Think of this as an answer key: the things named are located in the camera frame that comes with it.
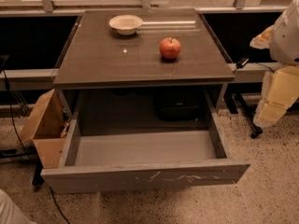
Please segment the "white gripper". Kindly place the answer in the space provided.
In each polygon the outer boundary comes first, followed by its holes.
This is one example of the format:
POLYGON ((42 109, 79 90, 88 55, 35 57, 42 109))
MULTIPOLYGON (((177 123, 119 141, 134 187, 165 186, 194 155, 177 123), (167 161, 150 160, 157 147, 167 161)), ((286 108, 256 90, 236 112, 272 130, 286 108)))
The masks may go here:
MULTIPOLYGON (((268 49, 273 25, 253 37, 249 45, 254 49, 268 49)), ((255 110, 253 123, 265 128, 277 123, 299 98, 299 68, 287 66, 263 77, 261 100, 255 110)))

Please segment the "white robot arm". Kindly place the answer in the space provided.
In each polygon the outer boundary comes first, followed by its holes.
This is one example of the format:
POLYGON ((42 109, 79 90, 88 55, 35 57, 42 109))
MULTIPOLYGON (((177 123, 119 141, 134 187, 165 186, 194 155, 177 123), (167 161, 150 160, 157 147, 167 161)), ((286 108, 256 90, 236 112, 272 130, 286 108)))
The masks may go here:
POLYGON ((262 98, 253 123, 261 128, 276 124, 299 98, 299 0, 292 0, 273 25, 249 43, 255 49, 269 49, 270 57, 284 64, 263 77, 262 98))

